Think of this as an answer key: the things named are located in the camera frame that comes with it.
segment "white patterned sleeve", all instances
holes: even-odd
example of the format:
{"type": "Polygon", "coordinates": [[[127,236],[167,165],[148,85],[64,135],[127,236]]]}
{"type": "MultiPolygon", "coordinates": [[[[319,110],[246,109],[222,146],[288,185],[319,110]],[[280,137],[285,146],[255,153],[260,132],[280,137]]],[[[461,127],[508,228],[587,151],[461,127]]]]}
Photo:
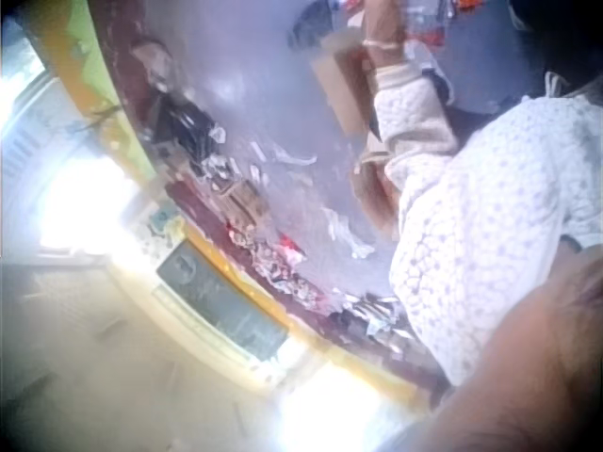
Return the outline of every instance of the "white patterned sleeve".
{"type": "Polygon", "coordinates": [[[454,155],[458,144],[432,82],[411,63],[380,68],[375,111],[383,142],[394,155],[454,155]]]}

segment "white lace top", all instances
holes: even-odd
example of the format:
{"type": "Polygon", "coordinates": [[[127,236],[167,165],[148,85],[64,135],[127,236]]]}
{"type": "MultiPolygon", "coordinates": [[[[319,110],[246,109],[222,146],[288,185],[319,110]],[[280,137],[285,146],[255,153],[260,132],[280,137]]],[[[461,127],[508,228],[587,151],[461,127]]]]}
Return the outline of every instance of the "white lace top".
{"type": "Polygon", "coordinates": [[[563,234],[602,243],[602,109],[526,101],[456,139],[431,82],[380,69],[375,108],[401,192],[390,282],[452,384],[469,376],[502,317],[547,277],[563,234]]]}

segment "sleeve cuff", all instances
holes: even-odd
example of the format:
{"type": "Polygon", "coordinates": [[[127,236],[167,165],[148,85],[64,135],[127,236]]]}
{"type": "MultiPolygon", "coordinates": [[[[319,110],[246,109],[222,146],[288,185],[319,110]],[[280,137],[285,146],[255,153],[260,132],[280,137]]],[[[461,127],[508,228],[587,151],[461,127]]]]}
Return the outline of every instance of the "sleeve cuff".
{"type": "Polygon", "coordinates": [[[421,77],[421,70],[413,63],[386,66],[375,71],[377,90],[406,85],[421,77]]]}

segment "blackboard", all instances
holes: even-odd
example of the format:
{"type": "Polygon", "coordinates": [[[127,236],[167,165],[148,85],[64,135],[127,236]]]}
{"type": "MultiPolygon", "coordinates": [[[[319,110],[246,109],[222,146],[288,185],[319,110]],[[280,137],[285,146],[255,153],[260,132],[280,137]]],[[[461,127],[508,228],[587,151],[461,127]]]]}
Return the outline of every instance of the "blackboard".
{"type": "Polygon", "coordinates": [[[183,241],[157,270],[190,307],[260,361],[275,356],[287,329],[222,278],[205,257],[183,241]]]}

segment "bracelet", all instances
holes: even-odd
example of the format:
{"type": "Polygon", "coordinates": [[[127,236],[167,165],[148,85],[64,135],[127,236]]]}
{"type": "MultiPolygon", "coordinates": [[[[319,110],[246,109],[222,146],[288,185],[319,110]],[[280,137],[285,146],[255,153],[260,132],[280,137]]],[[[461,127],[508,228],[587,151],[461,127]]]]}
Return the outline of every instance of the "bracelet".
{"type": "Polygon", "coordinates": [[[382,42],[380,40],[363,40],[362,45],[365,47],[377,47],[382,50],[396,50],[402,47],[402,44],[397,42],[382,42]]]}

